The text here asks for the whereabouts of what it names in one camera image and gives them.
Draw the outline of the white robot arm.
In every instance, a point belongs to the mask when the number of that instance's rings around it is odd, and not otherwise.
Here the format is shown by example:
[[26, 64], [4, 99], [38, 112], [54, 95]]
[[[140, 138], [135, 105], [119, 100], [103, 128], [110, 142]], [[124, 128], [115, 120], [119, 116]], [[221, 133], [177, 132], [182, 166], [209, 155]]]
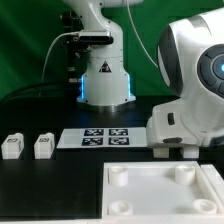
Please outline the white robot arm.
[[[135, 100], [123, 66], [123, 31], [104, 8], [144, 0], [63, 0], [84, 29], [75, 42], [87, 46], [87, 70], [77, 101], [117, 108]], [[152, 148], [224, 144], [224, 7], [169, 24], [157, 45], [158, 68], [177, 100], [153, 108], [146, 126]]]

